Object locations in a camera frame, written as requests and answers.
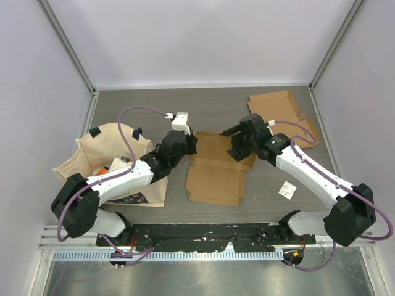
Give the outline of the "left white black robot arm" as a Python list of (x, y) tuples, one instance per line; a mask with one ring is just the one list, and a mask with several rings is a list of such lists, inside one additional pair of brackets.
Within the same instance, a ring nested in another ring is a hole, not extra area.
[(172, 130), (157, 147), (128, 168), (85, 178), (76, 173), (67, 178), (50, 209), (58, 219), (56, 236), (61, 242), (94, 232), (124, 246), (131, 240), (131, 227), (119, 213), (101, 207), (125, 191), (153, 184), (167, 177), (186, 155), (196, 154), (193, 133)]

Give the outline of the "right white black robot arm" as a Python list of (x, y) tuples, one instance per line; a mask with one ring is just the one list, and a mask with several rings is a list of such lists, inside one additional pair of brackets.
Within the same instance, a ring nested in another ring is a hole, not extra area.
[(240, 162), (256, 154), (296, 178), (327, 207), (324, 212), (294, 210), (284, 216), (279, 222), (280, 239), (291, 244), (303, 235), (327, 235), (343, 247), (351, 245), (375, 224), (373, 191), (364, 183), (353, 185), (319, 165), (285, 134), (273, 134), (273, 124), (254, 113), (221, 134), (231, 139), (227, 154), (233, 159)]

